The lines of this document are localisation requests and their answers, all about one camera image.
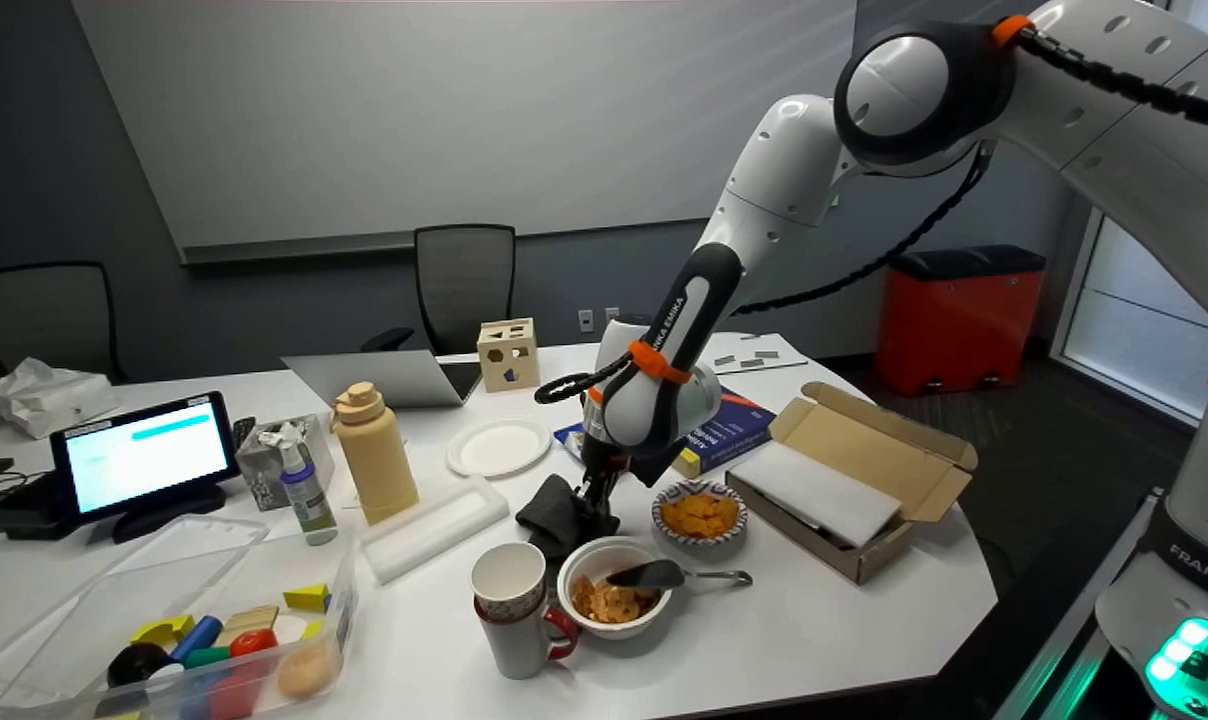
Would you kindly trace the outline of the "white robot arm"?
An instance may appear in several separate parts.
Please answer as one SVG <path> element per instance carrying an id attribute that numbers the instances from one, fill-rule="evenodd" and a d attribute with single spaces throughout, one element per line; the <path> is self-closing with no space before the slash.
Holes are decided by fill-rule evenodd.
<path id="1" fill-rule="evenodd" d="M 858 43 L 827 98 L 776 101 L 657 322 L 578 383 L 583 513 L 659 475 L 712 411 L 698 351 L 754 269 L 858 175 L 932 175 L 1015 145 L 1132 231 L 1208 312 L 1208 31 L 1142 0 L 1045 0 Z"/>

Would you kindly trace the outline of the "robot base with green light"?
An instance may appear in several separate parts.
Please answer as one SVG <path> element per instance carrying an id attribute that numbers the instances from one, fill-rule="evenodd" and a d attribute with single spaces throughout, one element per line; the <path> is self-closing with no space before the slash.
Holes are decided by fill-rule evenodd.
<path id="1" fill-rule="evenodd" d="M 1208 586 L 1162 556 L 1188 549 L 1148 492 L 997 720 L 1208 720 Z"/>

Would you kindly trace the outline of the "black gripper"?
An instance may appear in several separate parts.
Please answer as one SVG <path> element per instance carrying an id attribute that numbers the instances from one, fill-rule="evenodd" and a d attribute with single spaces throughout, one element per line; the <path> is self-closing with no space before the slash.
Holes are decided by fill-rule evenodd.
<path id="1" fill-rule="evenodd" d="M 593 540 L 595 522 L 600 522 L 605 538 L 617 538 L 621 515 L 608 507 L 608 495 L 611 495 L 617 479 L 626 472 L 626 452 L 586 435 L 578 448 L 578 462 L 583 462 L 583 506 L 586 507 L 577 513 L 577 538 Z"/>

